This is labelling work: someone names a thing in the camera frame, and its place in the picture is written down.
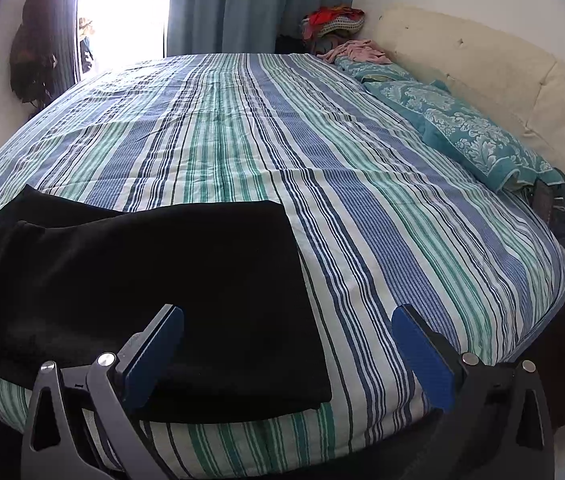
blue gripper pad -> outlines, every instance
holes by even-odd
[[[457,352],[444,336],[433,332],[410,305],[395,309],[391,323],[398,351],[420,381],[431,404],[445,412],[453,409],[462,378]]]
[[[148,332],[146,342],[124,377],[124,396],[121,402],[128,411],[145,405],[161,373],[174,357],[184,331],[184,314],[178,307],[170,307],[168,314],[157,326],[152,327],[154,322],[151,322],[145,332],[140,334],[142,336]]]

red cloth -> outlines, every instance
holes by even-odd
[[[352,20],[359,20],[364,16],[364,11],[346,6],[320,7],[316,12],[309,14],[309,25],[307,25],[303,31],[303,39],[308,40],[312,38],[315,31],[320,30],[325,23],[332,22],[338,16],[346,16]]]
[[[316,12],[309,14],[309,25],[311,25],[311,27],[325,25],[325,23],[329,23],[342,15],[352,20],[358,20],[363,14],[363,10],[352,9],[346,6],[320,7]]]

pink cloth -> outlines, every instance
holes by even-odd
[[[342,43],[326,54],[318,54],[318,57],[328,63],[333,63],[335,58],[341,54],[345,54],[352,61],[370,61],[380,65],[391,63],[391,60],[385,56],[385,53],[380,50],[380,47],[373,40],[347,41],[347,43]]]

striped bedsheet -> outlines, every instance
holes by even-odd
[[[457,350],[494,364],[564,301],[563,252],[521,200],[490,192],[308,55],[176,57],[75,86],[0,149],[0,207],[24,184],[124,211],[285,207],[333,399],[243,424],[144,422],[179,478],[312,465],[421,418],[427,400],[390,336],[397,305],[411,303]],[[0,419],[22,431],[29,396],[0,379]]]

dark hanging garment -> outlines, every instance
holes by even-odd
[[[261,420],[331,398],[296,241],[274,202],[120,213],[27,186],[0,210],[0,377],[118,351],[165,303],[184,336],[145,420]]]
[[[22,25],[9,55],[11,89],[23,103],[42,109],[52,101],[56,57],[51,43],[53,0],[25,0]]]
[[[94,54],[91,52],[89,38],[80,40],[80,64],[82,65],[83,74],[89,72],[94,65]]]

